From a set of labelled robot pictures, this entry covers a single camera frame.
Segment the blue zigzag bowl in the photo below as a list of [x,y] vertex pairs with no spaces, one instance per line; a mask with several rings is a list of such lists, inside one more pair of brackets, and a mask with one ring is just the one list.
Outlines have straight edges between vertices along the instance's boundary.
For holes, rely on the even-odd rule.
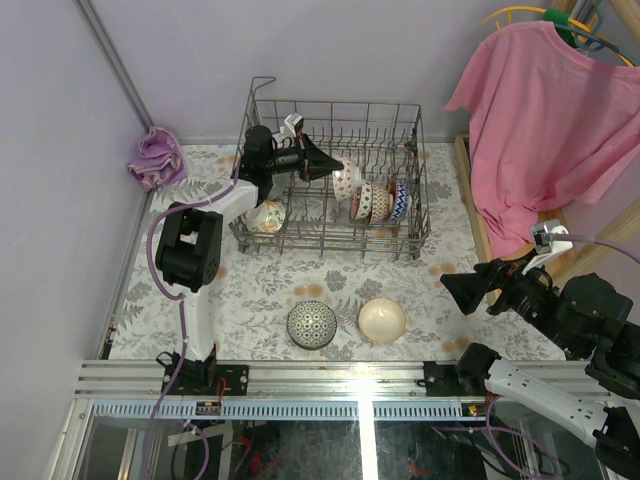
[[390,215],[391,221],[399,221],[406,215],[411,200],[408,187],[403,182],[397,181],[398,192],[396,198],[393,198],[393,207]]

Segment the red diamond patterned bowl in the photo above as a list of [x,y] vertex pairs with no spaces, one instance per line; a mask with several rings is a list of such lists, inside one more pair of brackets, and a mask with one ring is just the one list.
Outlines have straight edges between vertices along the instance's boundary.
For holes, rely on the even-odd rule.
[[395,177],[389,179],[387,183],[387,190],[393,198],[396,198],[398,192],[398,181]]

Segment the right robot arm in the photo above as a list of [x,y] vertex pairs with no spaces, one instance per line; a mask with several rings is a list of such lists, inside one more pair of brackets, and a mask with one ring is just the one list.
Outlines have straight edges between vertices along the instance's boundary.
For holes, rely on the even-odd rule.
[[586,361],[586,375],[621,403],[608,407],[570,395],[480,343],[470,344],[455,366],[463,392],[513,399],[572,433],[608,469],[638,478],[639,327],[627,320],[630,298],[595,273],[557,288],[545,269],[528,269],[525,259],[496,259],[475,265],[471,273],[444,274],[440,281],[463,314],[475,312],[486,293],[499,291],[489,314],[518,314],[567,360]]

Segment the cream bowl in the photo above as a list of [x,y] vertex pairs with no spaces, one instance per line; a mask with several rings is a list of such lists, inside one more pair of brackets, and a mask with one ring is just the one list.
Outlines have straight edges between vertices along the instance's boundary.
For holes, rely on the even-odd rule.
[[404,334],[407,315],[397,302],[386,297],[374,298],[360,309],[358,326],[372,343],[390,344]]

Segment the pink scale patterned bowl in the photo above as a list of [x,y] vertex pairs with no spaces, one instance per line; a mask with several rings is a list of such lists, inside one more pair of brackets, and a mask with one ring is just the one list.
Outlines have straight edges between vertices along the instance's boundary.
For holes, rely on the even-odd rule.
[[360,219],[361,197],[362,188],[358,187],[352,196],[350,205],[350,219],[353,221]]

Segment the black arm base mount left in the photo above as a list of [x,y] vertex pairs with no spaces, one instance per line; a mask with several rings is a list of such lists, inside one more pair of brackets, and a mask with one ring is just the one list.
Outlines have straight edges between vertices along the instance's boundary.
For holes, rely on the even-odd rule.
[[156,362],[164,368],[162,390],[170,382],[179,362],[182,367],[168,395],[181,396],[246,396],[250,367],[241,364],[219,364],[216,351],[212,350],[205,360],[186,360],[179,353],[161,352]]

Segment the white bowl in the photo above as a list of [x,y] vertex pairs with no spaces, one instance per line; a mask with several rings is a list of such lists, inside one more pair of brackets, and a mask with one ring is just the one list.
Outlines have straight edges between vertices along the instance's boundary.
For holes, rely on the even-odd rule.
[[371,182],[364,180],[359,190],[358,206],[356,209],[355,219],[369,219],[373,212],[374,205],[374,186]]
[[362,176],[360,168],[350,158],[337,155],[335,160],[342,164],[342,169],[332,173],[332,186],[336,201],[342,202],[350,199],[361,186]]

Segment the brown lattice patterned bowl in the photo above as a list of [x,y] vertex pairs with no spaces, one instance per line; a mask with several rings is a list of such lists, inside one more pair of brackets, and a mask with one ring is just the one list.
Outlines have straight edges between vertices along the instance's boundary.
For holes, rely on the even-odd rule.
[[374,183],[372,210],[369,218],[371,224],[381,224],[388,220],[393,209],[393,196],[384,187]]

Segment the black patterned bowl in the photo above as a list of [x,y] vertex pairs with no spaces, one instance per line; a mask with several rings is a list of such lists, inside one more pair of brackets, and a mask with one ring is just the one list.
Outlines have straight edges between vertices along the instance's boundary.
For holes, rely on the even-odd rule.
[[329,345],[337,332],[333,310],[320,301],[304,301],[287,315],[286,330],[293,343],[304,350],[319,350]]

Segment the yellow floral bowl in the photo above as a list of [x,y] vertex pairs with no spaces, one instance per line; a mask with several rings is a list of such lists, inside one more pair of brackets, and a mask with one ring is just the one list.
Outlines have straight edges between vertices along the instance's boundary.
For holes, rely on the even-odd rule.
[[245,214],[246,228],[253,233],[275,234],[281,230],[286,219],[286,208],[282,202],[266,200]]

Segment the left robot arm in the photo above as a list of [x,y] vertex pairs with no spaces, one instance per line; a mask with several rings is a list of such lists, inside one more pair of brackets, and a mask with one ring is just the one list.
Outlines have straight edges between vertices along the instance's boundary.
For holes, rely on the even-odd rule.
[[278,134],[258,124],[246,130],[229,184],[211,198],[175,203],[150,229],[162,227],[150,272],[160,290],[178,302],[176,325],[180,361],[191,361],[184,382],[197,394],[212,392],[219,371],[206,360],[215,341],[209,326],[209,285],[221,264],[223,230],[237,218],[264,205],[277,175],[296,173],[310,182],[344,169],[303,132],[304,119],[289,115]]

